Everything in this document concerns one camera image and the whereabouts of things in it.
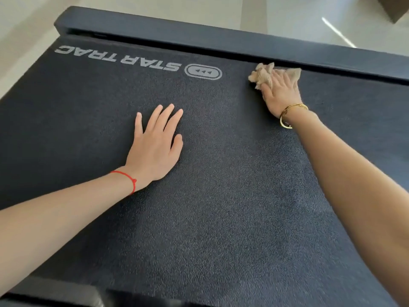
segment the person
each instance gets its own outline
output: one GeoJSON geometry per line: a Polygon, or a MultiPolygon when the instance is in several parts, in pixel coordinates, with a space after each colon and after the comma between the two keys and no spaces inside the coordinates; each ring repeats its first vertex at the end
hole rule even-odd
{"type": "MultiPolygon", "coordinates": [[[[399,304],[409,305],[409,194],[302,107],[298,85],[286,73],[273,71],[272,81],[273,90],[261,86],[268,110],[298,134],[327,200],[368,268],[399,304]]],[[[173,168],[183,147],[180,134],[172,144],[183,111],[169,119],[174,105],[162,109],[153,111],[145,132],[137,113],[123,167],[0,211],[0,295],[109,207],[173,168]]]]}

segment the bracelet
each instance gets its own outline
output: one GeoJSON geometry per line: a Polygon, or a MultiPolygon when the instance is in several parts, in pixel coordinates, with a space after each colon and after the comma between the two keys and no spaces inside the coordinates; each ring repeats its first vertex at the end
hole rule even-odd
{"type": "Polygon", "coordinates": [[[115,173],[123,174],[124,176],[127,176],[128,178],[130,178],[130,180],[132,181],[132,184],[133,184],[133,191],[129,195],[132,195],[133,193],[135,193],[136,179],[132,178],[129,174],[126,174],[125,172],[122,172],[122,171],[119,171],[119,170],[113,170],[110,173],[112,173],[112,174],[115,174],[115,173]]]}
{"type": "Polygon", "coordinates": [[[288,109],[289,109],[289,108],[292,108],[292,107],[294,107],[294,106],[300,106],[300,107],[305,108],[305,109],[308,110],[308,107],[307,107],[304,103],[294,103],[294,104],[288,106],[287,108],[285,108],[284,111],[283,111],[283,112],[281,113],[281,115],[280,115],[280,124],[281,124],[284,128],[292,129],[291,125],[289,125],[289,124],[286,123],[286,122],[283,122],[283,117],[287,114],[288,109]]]}

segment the tile floor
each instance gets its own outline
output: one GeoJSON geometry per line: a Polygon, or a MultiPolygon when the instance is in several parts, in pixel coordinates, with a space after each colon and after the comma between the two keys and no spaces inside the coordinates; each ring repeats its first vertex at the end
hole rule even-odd
{"type": "Polygon", "coordinates": [[[393,25],[377,0],[0,0],[0,97],[56,39],[70,5],[409,56],[409,16],[393,25]]]}

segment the person's right arm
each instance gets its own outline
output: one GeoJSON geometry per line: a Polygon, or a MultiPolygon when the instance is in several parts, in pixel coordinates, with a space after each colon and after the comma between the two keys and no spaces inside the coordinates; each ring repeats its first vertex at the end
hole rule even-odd
{"type": "MultiPolygon", "coordinates": [[[[279,117],[301,103],[297,84],[274,72],[274,89],[262,86],[279,117]]],[[[362,259],[401,305],[409,305],[409,194],[301,107],[285,116],[298,134],[325,197],[362,259]]]]}

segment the black treadmill belt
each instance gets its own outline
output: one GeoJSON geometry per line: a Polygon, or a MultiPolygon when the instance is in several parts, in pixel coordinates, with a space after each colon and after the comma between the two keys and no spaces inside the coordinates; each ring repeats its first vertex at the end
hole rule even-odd
{"type": "MultiPolygon", "coordinates": [[[[255,66],[60,37],[0,103],[0,208],[123,165],[136,112],[145,126],[158,104],[184,109],[184,148],[165,179],[113,206],[33,274],[210,305],[393,305],[295,133],[248,83],[255,66]],[[54,52],[60,46],[117,61],[54,52]],[[126,55],[139,59],[121,63],[126,55]],[[141,58],[181,66],[143,67],[141,58]],[[187,76],[188,64],[222,77],[187,76]]],[[[299,86],[335,133],[409,187],[408,86],[309,71],[299,86]]]]}

